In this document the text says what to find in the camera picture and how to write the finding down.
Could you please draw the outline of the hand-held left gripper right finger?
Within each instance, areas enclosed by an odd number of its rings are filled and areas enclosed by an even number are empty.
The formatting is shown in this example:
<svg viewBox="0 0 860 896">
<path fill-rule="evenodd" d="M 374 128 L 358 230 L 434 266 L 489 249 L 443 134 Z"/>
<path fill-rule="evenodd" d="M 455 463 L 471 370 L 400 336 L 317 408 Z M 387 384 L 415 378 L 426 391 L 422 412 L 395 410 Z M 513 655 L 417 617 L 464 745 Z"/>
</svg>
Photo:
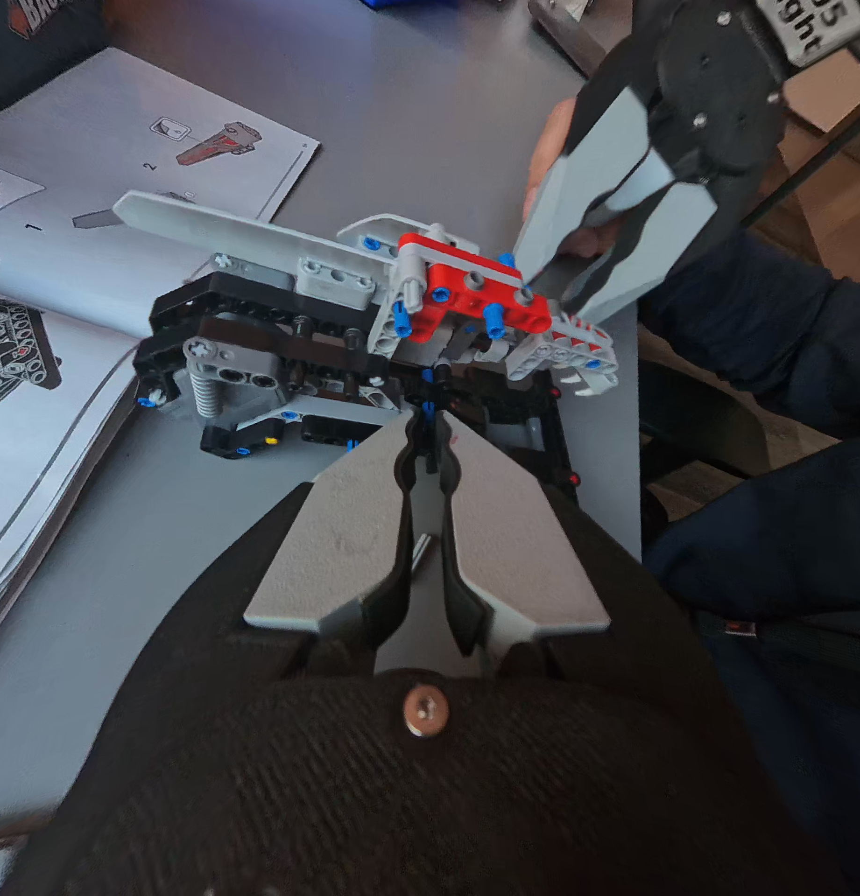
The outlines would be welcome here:
<svg viewBox="0 0 860 896">
<path fill-rule="evenodd" d="M 536 476 L 448 411 L 436 435 L 444 605 L 461 655 L 605 632 L 611 618 Z"/>
</svg>

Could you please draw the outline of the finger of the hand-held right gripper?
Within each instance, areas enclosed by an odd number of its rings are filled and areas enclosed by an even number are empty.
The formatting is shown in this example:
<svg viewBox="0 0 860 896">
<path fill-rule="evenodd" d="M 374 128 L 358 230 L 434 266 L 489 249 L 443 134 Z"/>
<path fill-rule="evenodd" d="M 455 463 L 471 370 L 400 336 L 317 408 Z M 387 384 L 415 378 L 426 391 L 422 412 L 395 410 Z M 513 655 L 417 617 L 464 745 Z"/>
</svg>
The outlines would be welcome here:
<svg viewBox="0 0 860 896">
<path fill-rule="evenodd" d="M 587 229 L 618 222 L 614 244 L 576 275 L 560 305 L 603 322 L 660 285 L 717 211 L 707 185 L 678 179 L 658 151 L 643 160 L 582 219 Z"/>
<path fill-rule="evenodd" d="M 524 283 L 540 283 L 562 242 L 581 228 L 595 202 L 615 215 L 654 191 L 647 108 L 633 90 L 622 90 L 540 186 L 514 249 Z"/>
</svg>

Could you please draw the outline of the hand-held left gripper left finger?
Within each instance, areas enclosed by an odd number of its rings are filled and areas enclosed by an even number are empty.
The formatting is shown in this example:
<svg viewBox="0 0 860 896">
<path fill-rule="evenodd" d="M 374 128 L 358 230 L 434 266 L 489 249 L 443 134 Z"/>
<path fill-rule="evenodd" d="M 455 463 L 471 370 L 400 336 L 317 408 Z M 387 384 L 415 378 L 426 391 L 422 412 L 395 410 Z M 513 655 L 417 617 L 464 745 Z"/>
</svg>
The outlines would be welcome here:
<svg viewBox="0 0 860 896">
<path fill-rule="evenodd" d="M 409 610 L 416 424 L 402 412 L 312 480 L 245 609 L 249 626 L 376 660 Z"/>
</svg>

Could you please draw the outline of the grey red lego model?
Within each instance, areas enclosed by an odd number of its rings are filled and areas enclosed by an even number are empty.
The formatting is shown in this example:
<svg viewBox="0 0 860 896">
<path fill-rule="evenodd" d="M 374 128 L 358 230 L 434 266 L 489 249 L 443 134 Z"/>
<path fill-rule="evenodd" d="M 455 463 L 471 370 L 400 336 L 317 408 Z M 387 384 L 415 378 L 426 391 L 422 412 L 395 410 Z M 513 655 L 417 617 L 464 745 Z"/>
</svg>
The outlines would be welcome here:
<svg viewBox="0 0 860 896">
<path fill-rule="evenodd" d="M 140 405 L 190 400 L 204 454 L 240 461 L 289 427 L 351 450 L 413 409 L 432 473 L 435 419 L 449 411 L 481 435 L 523 427 L 506 454 L 576 501 L 557 405 L 564 390 L 616 386 L 613 341 L 531 291 L 511 255 L 390 214 L 329 240 L 139 191 L 112 212 L 209 253 L 155 299 L 133 362 Z"/>
</svg>

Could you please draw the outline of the lego instruction booklet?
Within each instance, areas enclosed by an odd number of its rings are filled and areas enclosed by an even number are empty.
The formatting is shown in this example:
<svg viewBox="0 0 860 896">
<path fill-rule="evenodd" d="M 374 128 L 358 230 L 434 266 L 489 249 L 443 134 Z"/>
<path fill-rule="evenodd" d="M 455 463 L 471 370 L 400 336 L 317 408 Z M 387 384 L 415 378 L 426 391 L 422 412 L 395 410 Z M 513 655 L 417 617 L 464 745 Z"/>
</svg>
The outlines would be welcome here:
<svg viewBox="0 0 860 896">
<path fill-rule="evenodd" d="M 154 300 L 207 269 L 114 204 L 269 222 L 320 145 L 118 49 L 0 112 L 0 624 L 133 412 Z"/>
</svg>

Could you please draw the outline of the black lego box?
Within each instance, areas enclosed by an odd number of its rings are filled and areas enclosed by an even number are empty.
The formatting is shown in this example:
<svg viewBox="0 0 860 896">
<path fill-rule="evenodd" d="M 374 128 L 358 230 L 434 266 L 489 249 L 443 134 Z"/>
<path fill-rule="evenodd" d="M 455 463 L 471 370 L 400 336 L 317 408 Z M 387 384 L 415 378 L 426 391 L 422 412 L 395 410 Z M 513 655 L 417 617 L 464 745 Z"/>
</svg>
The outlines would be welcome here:
<svg viewBox="0 0 860 896">
<path fill-rule="evenodd" d="M 108 44 L 103 1 L 0 1 L 0 112 Z"/>
</svg>

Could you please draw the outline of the person's right hand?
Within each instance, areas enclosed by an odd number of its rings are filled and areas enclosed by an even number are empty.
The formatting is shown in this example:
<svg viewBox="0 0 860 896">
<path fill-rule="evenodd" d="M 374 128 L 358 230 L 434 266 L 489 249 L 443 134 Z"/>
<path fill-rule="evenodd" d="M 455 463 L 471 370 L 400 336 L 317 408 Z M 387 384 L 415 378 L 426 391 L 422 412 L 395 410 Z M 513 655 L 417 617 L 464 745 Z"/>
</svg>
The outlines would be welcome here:
<svg viewBox="0 0 860 896">
<path fill-rule="evenodd" d="M 522 220 L 526 220 L 536 199 L 536 194 L 548 174 L 548 170 L 559 159 L 570 131 L 571 119 L 576 104 L 576 96 L 560 101 L 548 116 L 548 120 L 536 142 L 529 162 L 529 174 L 524 195 Z M 572 255 L 582 259 L 602 256 L 615 243 L 621 226 L 618 219 L 592 229 L 578 229 L 571 232 L 559 246 L 559 254 Z"/>
</svg>

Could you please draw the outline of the cardboard box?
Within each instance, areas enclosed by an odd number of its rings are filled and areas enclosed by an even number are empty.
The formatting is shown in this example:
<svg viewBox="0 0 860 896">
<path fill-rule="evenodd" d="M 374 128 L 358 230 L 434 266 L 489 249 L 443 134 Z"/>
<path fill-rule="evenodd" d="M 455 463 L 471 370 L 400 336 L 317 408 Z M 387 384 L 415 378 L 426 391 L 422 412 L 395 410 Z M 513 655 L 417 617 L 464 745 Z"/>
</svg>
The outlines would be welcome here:
<svg viewBox="0 0 860 896">
<path fill-rule="evenodd" d="M 783 139 L 743 226 L 860 283 L 860 40 L 793 77 Z"/>
</svg>

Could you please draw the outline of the person's dark clothing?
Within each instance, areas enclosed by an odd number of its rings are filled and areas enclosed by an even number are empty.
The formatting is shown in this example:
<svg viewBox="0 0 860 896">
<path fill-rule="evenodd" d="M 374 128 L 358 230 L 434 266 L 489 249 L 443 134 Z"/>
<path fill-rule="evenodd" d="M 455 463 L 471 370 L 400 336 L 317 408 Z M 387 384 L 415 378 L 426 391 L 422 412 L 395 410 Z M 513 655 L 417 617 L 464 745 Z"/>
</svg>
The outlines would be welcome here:
<svg viewBox="0 0 860 896">
<path fill-rule="evenodd" d="M 643 563 L 689 609 L 793 816 L 860 894 L 860 439 L 752 478 L 672 524 Z"/>
</svg>

